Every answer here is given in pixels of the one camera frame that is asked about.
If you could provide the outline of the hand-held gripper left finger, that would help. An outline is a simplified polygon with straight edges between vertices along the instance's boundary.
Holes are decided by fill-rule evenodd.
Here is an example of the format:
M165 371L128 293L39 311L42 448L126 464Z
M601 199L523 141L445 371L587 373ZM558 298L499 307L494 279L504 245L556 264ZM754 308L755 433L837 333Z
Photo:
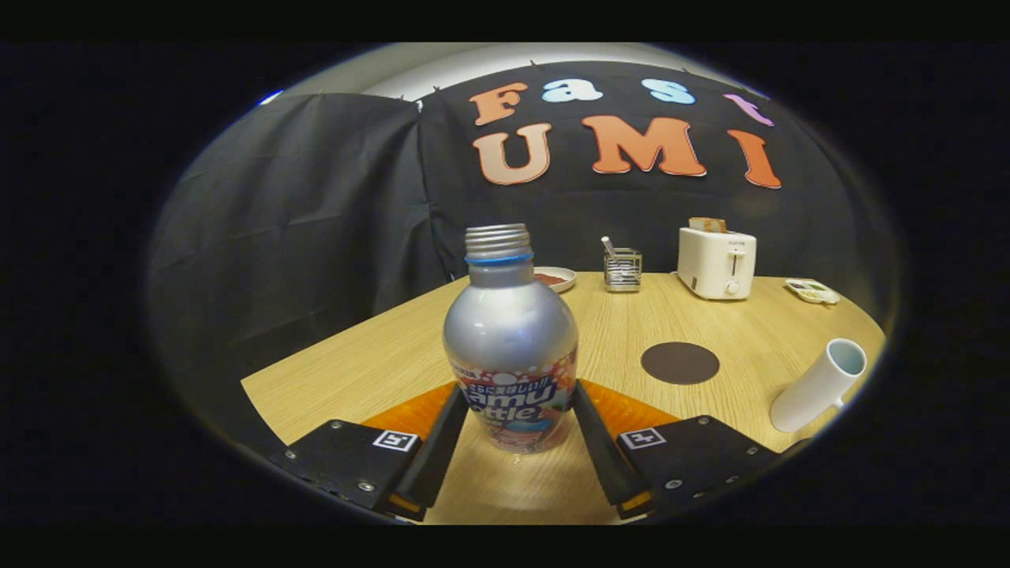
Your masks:
M424 520L439 497L468 402L454 383L422 393L364 423L331 418L268 461L343 503Z

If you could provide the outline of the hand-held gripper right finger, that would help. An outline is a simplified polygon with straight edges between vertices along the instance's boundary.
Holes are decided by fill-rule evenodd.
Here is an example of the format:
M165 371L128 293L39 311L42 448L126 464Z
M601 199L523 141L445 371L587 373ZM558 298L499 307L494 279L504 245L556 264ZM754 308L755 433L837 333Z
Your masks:
M606 499L621 520L693 513L772 471L810 443L776 452L712 416L678 418L578 379L578 418Z

